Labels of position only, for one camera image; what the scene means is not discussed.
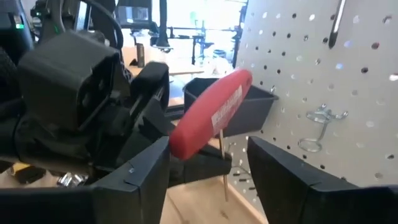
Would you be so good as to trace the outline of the black desk monitor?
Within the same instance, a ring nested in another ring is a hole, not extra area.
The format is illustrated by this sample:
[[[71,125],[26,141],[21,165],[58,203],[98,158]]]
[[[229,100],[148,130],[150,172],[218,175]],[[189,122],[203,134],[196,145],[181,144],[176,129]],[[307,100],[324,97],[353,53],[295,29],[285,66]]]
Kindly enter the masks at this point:
[[[115,16],[123,29],[150,29],[152,0],[118,0]]]

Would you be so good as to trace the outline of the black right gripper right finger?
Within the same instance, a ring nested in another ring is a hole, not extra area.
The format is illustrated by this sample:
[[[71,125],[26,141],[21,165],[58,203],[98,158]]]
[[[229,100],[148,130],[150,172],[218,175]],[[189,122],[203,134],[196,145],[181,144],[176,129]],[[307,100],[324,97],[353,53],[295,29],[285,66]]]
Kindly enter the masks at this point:
[[[256,136],[247,154],[269,224],[398,224],[398,185],[358,187]]]

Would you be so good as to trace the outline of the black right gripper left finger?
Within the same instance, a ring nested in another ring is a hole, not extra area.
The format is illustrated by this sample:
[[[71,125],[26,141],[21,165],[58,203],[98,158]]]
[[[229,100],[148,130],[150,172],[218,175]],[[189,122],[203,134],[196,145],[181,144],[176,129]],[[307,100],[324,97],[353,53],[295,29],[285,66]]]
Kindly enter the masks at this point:
[[[169,163],[162,137],[91,185],[0,189],[0,224],[159,224]]]

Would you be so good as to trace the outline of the white metal peg board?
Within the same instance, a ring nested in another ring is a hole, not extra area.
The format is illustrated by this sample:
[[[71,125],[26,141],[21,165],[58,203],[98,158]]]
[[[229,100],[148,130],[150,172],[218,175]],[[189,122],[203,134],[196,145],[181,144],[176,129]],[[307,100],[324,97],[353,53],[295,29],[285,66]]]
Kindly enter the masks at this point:
[[[362,186],[398,184],[398,0],[248,0],[238,65],[278,97],[259,137]],[[328,125],[320,152],[297,145],[321,131],[305,113],[348,111]]]

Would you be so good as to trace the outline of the metal multi-hook wrench rack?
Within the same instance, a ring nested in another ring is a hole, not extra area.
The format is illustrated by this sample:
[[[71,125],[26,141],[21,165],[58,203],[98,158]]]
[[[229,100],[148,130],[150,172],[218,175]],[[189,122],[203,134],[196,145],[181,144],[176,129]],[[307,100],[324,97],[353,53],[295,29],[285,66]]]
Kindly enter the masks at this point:
[[[232,167],[228,179],[229,183],[241,193],[245,194],[247,192],[255,191],[256,189],[251,173],[242,167]]]

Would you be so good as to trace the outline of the black plastic peg board bin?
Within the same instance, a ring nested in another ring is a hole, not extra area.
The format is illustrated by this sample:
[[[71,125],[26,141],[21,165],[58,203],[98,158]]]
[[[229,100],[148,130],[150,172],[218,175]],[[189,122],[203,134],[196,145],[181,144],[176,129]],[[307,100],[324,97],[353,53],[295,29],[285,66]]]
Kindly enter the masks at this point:
[[[188,82],[183,88],[184,112],[187,112],[200,94],[217,80],[217,78],[194,78]],[[223,130],[224,137],[262,129],[273,102],[278,99],[279,97],[271,92],[252,85],[239,109]]]

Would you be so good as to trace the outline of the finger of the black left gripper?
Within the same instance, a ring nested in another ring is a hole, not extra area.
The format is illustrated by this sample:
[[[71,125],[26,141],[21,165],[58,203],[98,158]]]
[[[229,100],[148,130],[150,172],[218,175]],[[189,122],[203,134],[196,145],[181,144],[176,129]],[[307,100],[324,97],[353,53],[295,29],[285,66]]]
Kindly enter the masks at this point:
[[[174,156],[170,158],[169,186],[187,184],[221,175],[228,175],[231,170],[232,157],[207,144],[191,158],[183,161]]]
[[[148,137],[168,136],[172,130],[165,116],[169,95],[168,65],[149,62],[130,84],[130,118],[134,129]]]

